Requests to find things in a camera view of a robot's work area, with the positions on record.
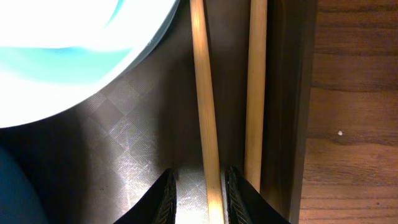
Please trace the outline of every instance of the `wooden stick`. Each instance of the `wooden stick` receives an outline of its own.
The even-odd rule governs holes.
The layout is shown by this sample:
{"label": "wooden stick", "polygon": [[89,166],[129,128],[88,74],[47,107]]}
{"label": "wooden stick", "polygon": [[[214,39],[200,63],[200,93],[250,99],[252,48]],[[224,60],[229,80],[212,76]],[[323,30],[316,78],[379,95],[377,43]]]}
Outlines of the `wooden stick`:
{"label": "wooden stick", "polygon": [[266,89],[267,0],[251,0],[244,175],[259,192]]}
{"label": "wooden stick", "polygon": [[205,169],[209,223],[224,224],[216,117],[211,85],[210,58],[203,0],[190,0],[193,56],[198,95],[198,110],[203,166]]}

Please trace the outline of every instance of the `white plate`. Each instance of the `white plate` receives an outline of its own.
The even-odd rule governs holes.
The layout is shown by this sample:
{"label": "white plate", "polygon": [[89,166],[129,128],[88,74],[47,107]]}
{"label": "white plate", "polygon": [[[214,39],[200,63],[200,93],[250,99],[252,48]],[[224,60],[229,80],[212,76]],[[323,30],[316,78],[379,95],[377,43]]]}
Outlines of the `white plate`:
{"label": "white plate", "polygon": [[120,23],[101,31],[104,38],[83,47],[0,47],[0,128],[67,110],[140,62],[160,40],[178,1],[132,2],[122,6],[123,19],[114,18]]}

